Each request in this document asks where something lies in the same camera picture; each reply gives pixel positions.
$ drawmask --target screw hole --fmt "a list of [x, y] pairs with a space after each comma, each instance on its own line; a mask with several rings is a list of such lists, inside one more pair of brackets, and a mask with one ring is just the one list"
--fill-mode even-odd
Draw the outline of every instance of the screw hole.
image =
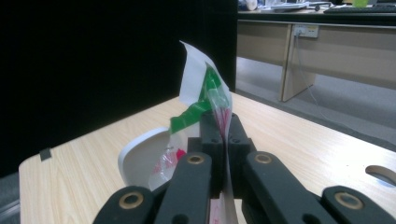
[[270, 163], [272, 161], [271, 157], [263, 154], [259, 154], [254, 158], [255, 161], [259, 163]]
[[136, 208], [143, 202], [143, 198], [143, 194], [138, 191], [129, 192], [120, 198], [119, 205], [123, 209]]
[[359, 210], [364, 206], [358, 197], [346, 192], [337, 192], [334, 194], [334, 197], [337, 202], [349, 209]]
[[197, 156], [197, 155], [193, 155], [193, 156], [190, 156], [190, 157], [187, 159], [187, 161], [188, 161], [189, 163], [191, 163], [191, 164], [199, 164], [199, 163], [201, 163], [201, 162], [204, 161], [204, 157], [202, 157], [202, 156]]

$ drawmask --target light wood tabletop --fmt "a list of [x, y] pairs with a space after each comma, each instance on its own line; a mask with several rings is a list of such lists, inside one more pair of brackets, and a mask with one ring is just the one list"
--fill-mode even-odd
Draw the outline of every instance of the light wood tabletop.
[[[118, 168], [123, 147], [168, 127], [186, 108], [175, 98], [52, 148], [47, 160], [36, 155], [24, 161], [21, 223], [92, 223], [107, 199], [125, 187]], [[385, 167], [394, 175], [396, 153], [237, 94], [233, 112], [256, 148], [279, 157], [308, 190], [321, 195], [327, 187], [350, 187], [396, 217], [396, 188], [366, 174]]]

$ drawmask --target cable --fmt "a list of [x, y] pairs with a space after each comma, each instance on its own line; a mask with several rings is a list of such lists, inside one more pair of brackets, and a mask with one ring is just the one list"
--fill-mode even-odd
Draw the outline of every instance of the cable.
[[296, 34], [296, 38], [294, 39], [294, 40], [295, 40], [294, 42], [295, 42], [295, 45], [296, 45], [296, 48], [297, 48], [297, 59], [298, 59], [298, 64], [299, 64], [299, 66], [298, 66], [298, 67], [299, 67], [299, 73], [300, 73], [300, 76], [303, 77], [303, 80], [304, 80], [304, 83], [305, 83], [306, 88], [308, 89], [309, 95], [311, 96], [311, 98], [312, 98], [312, 99], [314, 100], [314, 102], [315, 102], [317, 111], [318, 111], [319, 114], [320, 114], [324, 119], [326, 119], [327, 121], [332, 122], [332, 123], [339, 124], [339, 125], [341, 125], [341, 126], [344, 126], [344, 127], [348, 128], [348, 129], [354, 131], [354, 129], [350, 128], [349, 126], [345, 125], [344, 123], [340, 123], [340, 122], [337, 122], [337, 121], [334, 121], [334, 120], [331, 120], [331, 119], [327, 118], [327, 117], [322, 113], [322, 111], [320, 110], [319, 104], [318, 104], [318, 100], [315, 98], [314, 94], [312, 93], [312, 91], [311, 91], [311, 86], [308, 85], [308, 82], [306, 81], [306, 77], [305, 77], [305, 74], [303, 73], [303, 69], [302, 69], [301, 56], [300, 56], [300, 46], [299, 46], [299, 39], [298, 39], [299, 36], [301, 35], [301, 33], [302, 33], [302, 32], [299, 31], [299, 33]]

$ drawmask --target black backdrop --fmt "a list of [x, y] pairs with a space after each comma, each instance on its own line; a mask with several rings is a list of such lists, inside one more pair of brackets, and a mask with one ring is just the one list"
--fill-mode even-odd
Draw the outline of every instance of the black backdrop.
[[186, 52], [234, 91], [235, 1], [2, 3], [0, 176], [47, 147], [178, 95]]

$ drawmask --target desk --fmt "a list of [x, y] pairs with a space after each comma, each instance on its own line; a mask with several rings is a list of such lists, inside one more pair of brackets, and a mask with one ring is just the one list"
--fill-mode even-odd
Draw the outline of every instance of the desk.
[[[47, 160], [24, 161], [21, 223], [92, 223], [125, 187], [117, 164], [122, 148], [185, 109], [175, 98], [55, 147]], [[278, 156], [308, 190], [321, 195], [329, 186], [351, 187], [396, 217], [396, 188], [365, 173], [369, 165], [396, 171], [396, 153], [236, 94], [233, 112], [257, 149]]]
[[[318, 38], [296, 38], [296, 24], [319, 25]], [[237, 55], [282, 66], [278, 99], [287, 101], [316, 74], [396, 90], [396, 15], [301, 13], [238, 14]]]

